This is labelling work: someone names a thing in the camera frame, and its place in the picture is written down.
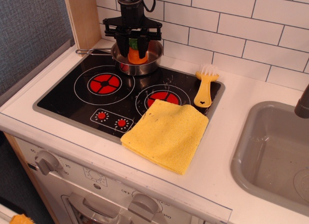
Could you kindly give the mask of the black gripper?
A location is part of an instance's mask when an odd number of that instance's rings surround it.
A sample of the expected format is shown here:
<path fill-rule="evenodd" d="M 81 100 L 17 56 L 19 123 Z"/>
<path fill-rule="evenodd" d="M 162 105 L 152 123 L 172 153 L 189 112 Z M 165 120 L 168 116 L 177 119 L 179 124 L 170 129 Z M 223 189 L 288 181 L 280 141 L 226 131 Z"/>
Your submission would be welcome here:
<path fill-rule="evenodd" d="M 147 18 L 144 14 L 144 4 L 135 6 L 121 5 L 121 16 L 105 18 L 105 35 L 114 37 L 120 54 L 128 56 L 129 38 L 138 38 L 139 58 L 145 58 L 150 40 L 162 39 L 162 24 Z"/>

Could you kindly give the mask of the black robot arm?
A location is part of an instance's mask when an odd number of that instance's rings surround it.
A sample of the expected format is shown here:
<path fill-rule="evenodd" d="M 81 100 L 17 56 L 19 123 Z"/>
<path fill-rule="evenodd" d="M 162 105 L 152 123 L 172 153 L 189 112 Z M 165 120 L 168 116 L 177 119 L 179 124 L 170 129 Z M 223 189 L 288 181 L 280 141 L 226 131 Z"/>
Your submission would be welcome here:
<path fill-rule="evenodd" d="M 144 11 L 153 12 L 156 0 L 149 9 L 144 0 L 117 0 L 120 4 L 121 16 L 105 18 L 105 35 L 114 37 L 122 56 L 127 57 L 129 53 L 129 40 L 137 40 L 139 57 L 144 58 L 150 41 L 161 40 L 160 22 L 147 18 Z"/>

